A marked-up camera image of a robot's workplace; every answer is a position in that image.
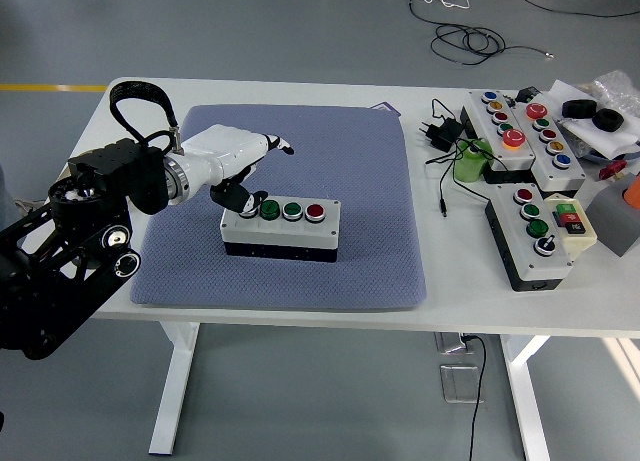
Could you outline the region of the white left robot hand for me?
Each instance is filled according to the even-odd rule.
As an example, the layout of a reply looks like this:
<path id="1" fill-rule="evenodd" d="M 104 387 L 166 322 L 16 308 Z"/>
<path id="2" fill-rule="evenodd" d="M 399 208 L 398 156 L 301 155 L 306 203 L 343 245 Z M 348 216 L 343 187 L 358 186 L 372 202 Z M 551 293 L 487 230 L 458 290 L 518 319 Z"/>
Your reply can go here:
<path id="1" fill-rule="evenodd" d="M 254 133 L 220 124 L 213 125 L 183 144 L 184 153 L 169 157 L 174 162 L 175 204 L 191 199 L 207 186 L 211 199 L 227 210 L 246 213 L 267 197 L 264 191 L 249 192 L 241 185 L 255 172 L 267 153 L 294 149 L 277 135 Z"/>

